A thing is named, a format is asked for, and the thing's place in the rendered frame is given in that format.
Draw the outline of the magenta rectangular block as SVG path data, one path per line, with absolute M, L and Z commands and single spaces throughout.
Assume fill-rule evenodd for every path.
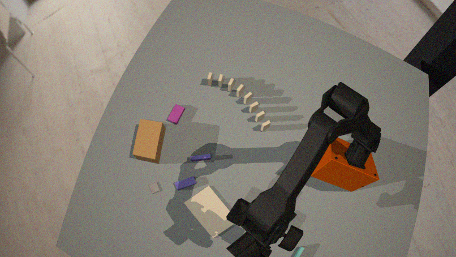
M 182 107 L 178 104 L 175 104 L 174 108 L 173 108 L 172 112 L 170 113 L 167 120 L 177 125 L 177 123 L 178 123 L 179 119 L 181 118 L 184 111 L 185 111 L 184 107 Z

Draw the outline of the beige flat rectangular panel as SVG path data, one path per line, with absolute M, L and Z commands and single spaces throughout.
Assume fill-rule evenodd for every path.
M 226 218 L 230 211 L 209 186 L 184 204 L 213 238 L 233 225 Z

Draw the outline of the purple rectangular block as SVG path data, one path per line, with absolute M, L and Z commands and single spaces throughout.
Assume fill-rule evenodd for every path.
M 196 156 L 191 156 L 191 161 L 203 161 L 203 160 L 211 160 L 210 154 L 204 154 L 204 155 L 196 155 Z
M 190 187 L 192 185 L 196 185 L 196 181 L 195 181 L 194 177 L 189 177 L 189 178 L 186 178 L 179 182 L 175 182 L 175 186 L 176 186 L 177 190 L 184 189 L 184 188 Z

